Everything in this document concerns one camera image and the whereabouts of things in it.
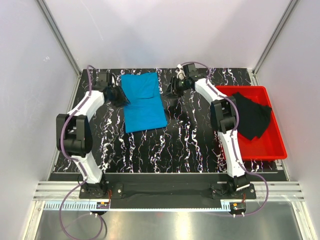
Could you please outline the blue t-shirt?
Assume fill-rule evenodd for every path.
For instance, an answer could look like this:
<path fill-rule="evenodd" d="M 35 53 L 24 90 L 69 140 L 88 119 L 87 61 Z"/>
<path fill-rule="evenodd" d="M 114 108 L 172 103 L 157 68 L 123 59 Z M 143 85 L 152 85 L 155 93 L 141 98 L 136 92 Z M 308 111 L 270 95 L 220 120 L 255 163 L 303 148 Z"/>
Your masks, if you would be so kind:
<path fill-rule="evenodd" d="M 123 109 L 126 133 L 167 126 L 156 72 L 122 75 L 121 87 L 129 101 Z"/>

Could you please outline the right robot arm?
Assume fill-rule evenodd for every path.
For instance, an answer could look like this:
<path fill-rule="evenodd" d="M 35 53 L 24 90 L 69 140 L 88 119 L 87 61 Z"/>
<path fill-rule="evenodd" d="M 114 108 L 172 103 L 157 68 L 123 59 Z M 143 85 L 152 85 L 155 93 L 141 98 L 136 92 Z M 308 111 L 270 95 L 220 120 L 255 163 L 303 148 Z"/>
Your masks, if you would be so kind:
<path fill-rule="evenodd" d="M 194 90 L 210 104 L 211 127 L 221 140 L 228 175 L 225 191 L 221 195 L 228 194 L 236 199 L 250 186 L 238 142 L 240 116 L 236 99 L 218 90 L 209 80 L 209 75 L 198 72 L 196 64 L 192 61 L 178 64 L 164 96 L 178 99 L 185 91 Z"/>

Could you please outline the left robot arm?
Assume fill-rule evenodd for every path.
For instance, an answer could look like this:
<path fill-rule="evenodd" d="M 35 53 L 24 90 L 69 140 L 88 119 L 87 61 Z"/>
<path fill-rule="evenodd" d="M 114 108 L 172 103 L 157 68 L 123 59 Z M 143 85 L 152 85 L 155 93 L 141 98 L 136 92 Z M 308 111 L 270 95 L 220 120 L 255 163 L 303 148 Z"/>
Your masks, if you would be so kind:
<path fill-rule="evenodd" d="M 97 81 L 92 83 L 88 76 L 89 89 L 80 102 L 68 113 L 56 117 L 56 147 L 63 156 L 74 162 L 82 175 L 80 193 L 82 198 L 110 197 L 112 190 L 98 167 L 92 153 L 93 137 L 90 120 L 105 102 L 115 107 L 124 107 L 129 103 L 123 89 L 117 83 L 115 74 L 99 72 Z"/>

